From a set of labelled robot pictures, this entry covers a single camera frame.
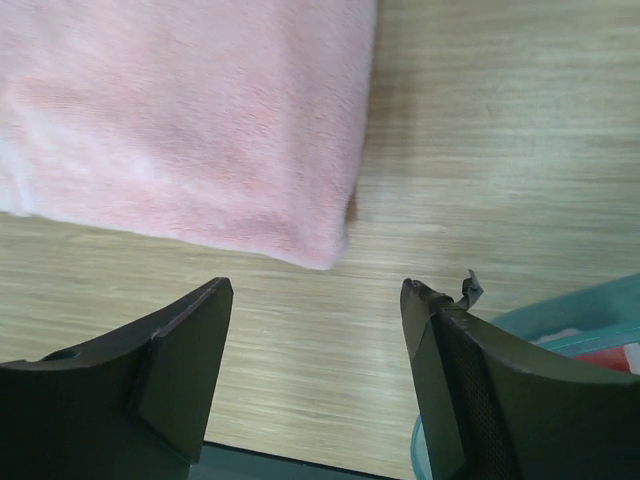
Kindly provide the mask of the plain pink towel pile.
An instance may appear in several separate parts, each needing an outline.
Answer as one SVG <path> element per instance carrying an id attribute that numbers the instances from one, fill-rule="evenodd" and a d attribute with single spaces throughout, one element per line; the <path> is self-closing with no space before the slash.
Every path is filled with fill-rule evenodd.
<path id="1" fill-rule="evenodd" d="M 1 208 L 333 267 L 373 1 L 5 1 Z"/>

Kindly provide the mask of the pink rabbit pattern towel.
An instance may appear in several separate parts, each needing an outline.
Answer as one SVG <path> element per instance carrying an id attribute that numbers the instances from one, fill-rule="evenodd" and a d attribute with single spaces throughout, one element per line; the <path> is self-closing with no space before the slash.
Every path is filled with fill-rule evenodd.
<path id="1" fill-rule="evenodd" d="M 554 334 L 540 337 L 534 344 L 548 346 L 552 341 L 563 338 L 573 338 L 582 331 L 576 328 L 566 328 Z M 615 346 L 608 349 L 601 349 L 591 353 L 573 356 L 574 359 L 606 367 L 616 371 L 639 374 L 639 343 L 634 342 L 626 345 Z"/>

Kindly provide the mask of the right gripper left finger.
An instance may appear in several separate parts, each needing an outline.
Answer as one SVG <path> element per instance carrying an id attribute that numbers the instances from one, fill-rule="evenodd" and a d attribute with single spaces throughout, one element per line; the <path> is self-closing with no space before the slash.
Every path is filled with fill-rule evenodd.
<path id="1" fill-rule="evenodd" d="M 216 278 L 37 361 L 1 366 L 5 479 L 185 479 L 199 461 L 231 319 Z"/>

